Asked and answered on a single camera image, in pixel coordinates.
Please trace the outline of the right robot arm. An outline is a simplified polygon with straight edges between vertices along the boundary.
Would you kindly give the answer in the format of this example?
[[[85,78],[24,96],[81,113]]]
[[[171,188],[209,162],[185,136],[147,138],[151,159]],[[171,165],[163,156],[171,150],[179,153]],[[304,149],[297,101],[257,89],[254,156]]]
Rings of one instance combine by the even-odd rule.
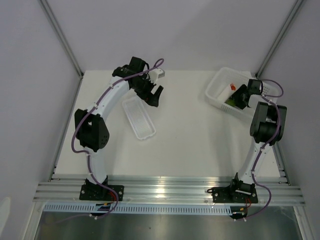
[[[264,93],[264,83],[258,79],[249,79],[248,84],[236,94],[236,103],[242,107],[251,106],[252,97],[261,97],[255,107],[255,112],[249,129],[252,137],[251,145],[244,164],[231,180],[228,196],[234,202],[243,198],[257,197],[257,174],[267,153],[284,134],[288,108],[276,104],[272,98],[275,95]]]

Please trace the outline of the green paper napkin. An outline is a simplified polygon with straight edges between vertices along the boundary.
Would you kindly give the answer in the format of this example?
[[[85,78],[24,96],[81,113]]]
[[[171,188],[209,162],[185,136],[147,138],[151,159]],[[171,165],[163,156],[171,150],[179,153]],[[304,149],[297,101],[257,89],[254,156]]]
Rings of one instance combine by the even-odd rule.
[[[225,101],[225,103],[231,107],[236,107],[237,106],[237,103],[234,99],[228,99]]]

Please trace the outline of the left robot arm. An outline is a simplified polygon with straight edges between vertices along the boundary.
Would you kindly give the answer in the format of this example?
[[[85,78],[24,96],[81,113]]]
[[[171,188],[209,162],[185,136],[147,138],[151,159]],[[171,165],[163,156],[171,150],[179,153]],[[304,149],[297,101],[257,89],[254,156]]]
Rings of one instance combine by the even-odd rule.
[[[124,187],[109,185],[105,170],[106,147],[110,132],[107,118],[118,101],[130,90],[151,107],[158,107],[163,86],[156,81],[164,75],[160,66],[164,59],[158,59],[153,67],[143,59],[133,56],[128,64],[117,67],[101,96],[87,109],[77,109],[74,113],[75,131],[71,139],[74,153],[84,153],[88,176],[81,187],[82,201],[122,201]]]

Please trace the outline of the large white perforated basket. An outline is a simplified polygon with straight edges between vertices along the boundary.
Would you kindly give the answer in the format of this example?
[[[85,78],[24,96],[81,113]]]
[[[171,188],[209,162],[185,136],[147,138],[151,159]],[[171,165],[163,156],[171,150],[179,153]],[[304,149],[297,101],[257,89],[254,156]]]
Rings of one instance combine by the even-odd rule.
[[[249,95],[248,84],[254,78],[248,71],[222,67],[209,82],[205,90],[206,99],[210,105],[229,115],[250,122],[258,102],[264,101],[261,95],[276,102],[282,93],[280,87],[264,80],[260,92]]]

